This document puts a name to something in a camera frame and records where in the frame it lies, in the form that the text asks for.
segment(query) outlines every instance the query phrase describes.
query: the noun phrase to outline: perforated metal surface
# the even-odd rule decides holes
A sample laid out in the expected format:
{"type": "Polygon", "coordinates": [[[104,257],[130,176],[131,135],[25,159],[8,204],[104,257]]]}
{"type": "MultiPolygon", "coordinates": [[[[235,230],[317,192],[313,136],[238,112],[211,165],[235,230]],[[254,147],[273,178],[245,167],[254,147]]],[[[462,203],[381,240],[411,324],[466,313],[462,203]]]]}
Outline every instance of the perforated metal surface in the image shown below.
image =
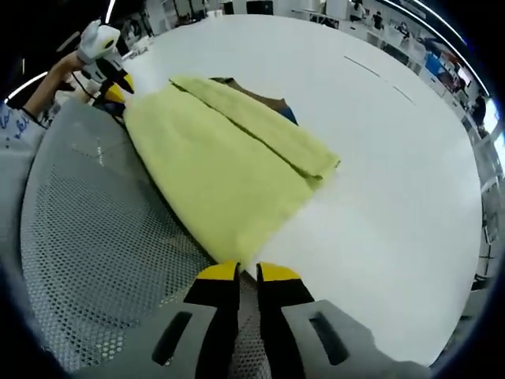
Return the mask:
{"type": "MultiPolygon", "coordinates": [[[[71,102],[32,167],[21,253],[47,346],[68,371],[120,354],[128,328],[182,301],[211,264],[150,182],[126,132],[108,114],[71,102]]],[[[270,377],[256,293],[246,282],[239,329],[230,377],[270,377]]]]}

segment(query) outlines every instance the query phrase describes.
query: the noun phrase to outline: yellow towel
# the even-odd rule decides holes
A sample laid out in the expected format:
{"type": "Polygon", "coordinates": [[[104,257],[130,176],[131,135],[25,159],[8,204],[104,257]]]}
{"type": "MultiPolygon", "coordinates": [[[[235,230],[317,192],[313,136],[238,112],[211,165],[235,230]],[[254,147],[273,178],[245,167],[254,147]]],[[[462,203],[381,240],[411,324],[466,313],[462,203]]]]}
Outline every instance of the yellow towel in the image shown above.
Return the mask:
{"type": "Polygon", "coordinates": [[[218,262],[244,268],[338,165],[324,144],[262,103],[176,77],[130,104],[125,123],[161,193],[218,262]]]}

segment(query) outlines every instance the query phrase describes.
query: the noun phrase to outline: white table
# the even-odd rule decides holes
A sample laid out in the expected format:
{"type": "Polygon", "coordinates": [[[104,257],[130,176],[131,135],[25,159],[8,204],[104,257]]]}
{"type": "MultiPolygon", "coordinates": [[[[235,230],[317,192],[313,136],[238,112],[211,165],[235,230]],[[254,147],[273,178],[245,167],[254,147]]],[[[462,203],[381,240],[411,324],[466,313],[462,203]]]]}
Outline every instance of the white table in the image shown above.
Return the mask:
{"type": "Polygon", "coordinates": [[[433,362],[462,313],[481,238],[469,138],[434,91],[363,41],[271,16],[175,29],[125,68],[136,96],[184,73],[286,98],[342,163],[256,261],[299,272],[316,299],[370,328],[392,358],[433,362]]]}

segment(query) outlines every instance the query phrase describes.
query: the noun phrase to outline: person's arm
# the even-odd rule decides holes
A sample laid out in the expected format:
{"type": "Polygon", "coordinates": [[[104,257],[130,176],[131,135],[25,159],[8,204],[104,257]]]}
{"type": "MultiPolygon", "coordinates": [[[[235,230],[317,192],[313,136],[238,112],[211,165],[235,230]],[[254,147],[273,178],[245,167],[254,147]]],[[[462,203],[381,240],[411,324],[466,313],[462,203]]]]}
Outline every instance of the person's arm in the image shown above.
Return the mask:
{"type": "Polygon", "coordinates": [[[77,57],[76,51],[66,55],[50,69],[23,109],[31,116],[37,117],[53,98],[59,84],[65,80],[66,76],[83,66],[84,63],[77,57]]]}

